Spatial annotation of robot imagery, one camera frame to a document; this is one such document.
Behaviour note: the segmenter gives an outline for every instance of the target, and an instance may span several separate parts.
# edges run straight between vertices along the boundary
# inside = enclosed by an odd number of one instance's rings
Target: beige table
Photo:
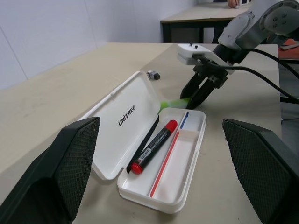
[[[108,44],[1,92],[1,201],[61,127],[136,70],[159,71],[161,79],[152,82],[159,97],[178,98],[193,71],[176,59],[176,47]],[[260,49],[277,56],[275,45]],[[278,84],[278,66],[268,58],[250,53],[242,64]],[[102,181],[92,172],[74,223],[260,224],[238,182],[221,123],[224,118],[239,119],[280,136],[279,93],[254,75],[236,71],[198,109],[207,115],[206,132],[185,207],[178,214],[167,215],[124,200],[116,180]]]
[[[237,15],[244,13],[251,4],[239,9],[229,8],[227,2],[198,4],[181,13],[161,20],[164,43],[171,43],[174,28],[199,28],[199,43],[204,40],[204,28],[226,27]]]

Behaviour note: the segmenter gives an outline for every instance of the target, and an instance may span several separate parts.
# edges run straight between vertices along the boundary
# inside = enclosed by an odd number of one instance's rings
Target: floor
[[[299,64],[291,65],[299,72]],[[279,66],[280,87],[299,98],[299,80],[283,66]],[[282,137],[285,144],[299,156],[299,105],[281,103]]]

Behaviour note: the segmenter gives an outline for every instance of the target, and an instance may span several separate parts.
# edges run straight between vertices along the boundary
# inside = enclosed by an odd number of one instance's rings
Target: person's hand
[[[228,0],[228,6],[235,8],[239,4],[239,0]]]

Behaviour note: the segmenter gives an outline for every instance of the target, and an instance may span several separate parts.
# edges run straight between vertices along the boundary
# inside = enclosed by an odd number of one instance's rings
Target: green object
[[[167,107],[185,109],[189,100],[190,98],[162,101],[159,113]]]

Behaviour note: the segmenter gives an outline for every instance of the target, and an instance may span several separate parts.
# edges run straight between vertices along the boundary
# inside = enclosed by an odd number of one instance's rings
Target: white wall
[[[197,0],[2,0],[0,89],[106,42],[161,42],[160,20]]]

